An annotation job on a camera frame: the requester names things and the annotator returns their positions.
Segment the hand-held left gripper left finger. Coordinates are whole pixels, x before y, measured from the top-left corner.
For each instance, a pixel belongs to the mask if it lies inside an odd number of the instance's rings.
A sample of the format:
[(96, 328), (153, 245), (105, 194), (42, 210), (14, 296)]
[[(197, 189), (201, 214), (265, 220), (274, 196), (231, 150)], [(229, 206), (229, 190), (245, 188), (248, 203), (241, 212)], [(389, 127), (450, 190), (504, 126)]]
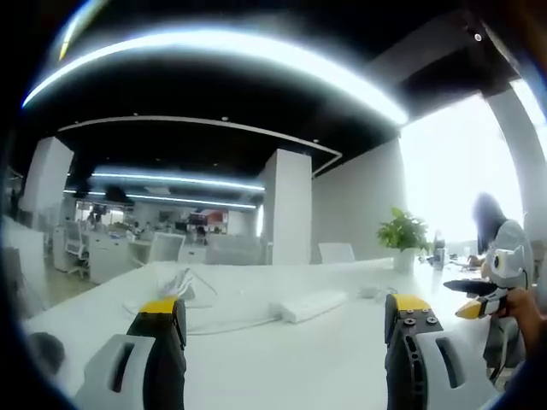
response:
[(183, 409), (185, 302), (148, 302), (125, 334), (112, 336), (85, 365), (79, 409)]

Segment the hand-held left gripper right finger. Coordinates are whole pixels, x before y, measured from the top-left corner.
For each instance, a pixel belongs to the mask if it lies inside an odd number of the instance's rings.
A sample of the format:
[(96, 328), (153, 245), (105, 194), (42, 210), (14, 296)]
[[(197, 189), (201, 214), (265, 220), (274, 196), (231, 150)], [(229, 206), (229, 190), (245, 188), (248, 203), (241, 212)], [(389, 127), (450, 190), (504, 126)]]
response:
[(455, 344), (417, 296), (385, 298), (389, 409), (469, 409), (471, 394)]

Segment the person's right hand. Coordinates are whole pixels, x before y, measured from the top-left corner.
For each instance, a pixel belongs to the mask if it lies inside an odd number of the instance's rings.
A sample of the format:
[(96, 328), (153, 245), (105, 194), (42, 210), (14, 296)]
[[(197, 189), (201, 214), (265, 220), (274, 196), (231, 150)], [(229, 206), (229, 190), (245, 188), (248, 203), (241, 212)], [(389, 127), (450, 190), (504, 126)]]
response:
[(544, 327), (544, 318), (530, 290), (522, 288), (510, 290), (506, 296), (505, 306), (499, 308), (495, 315), (500, 318), (514, 318), (529, 349), (539, 340)]

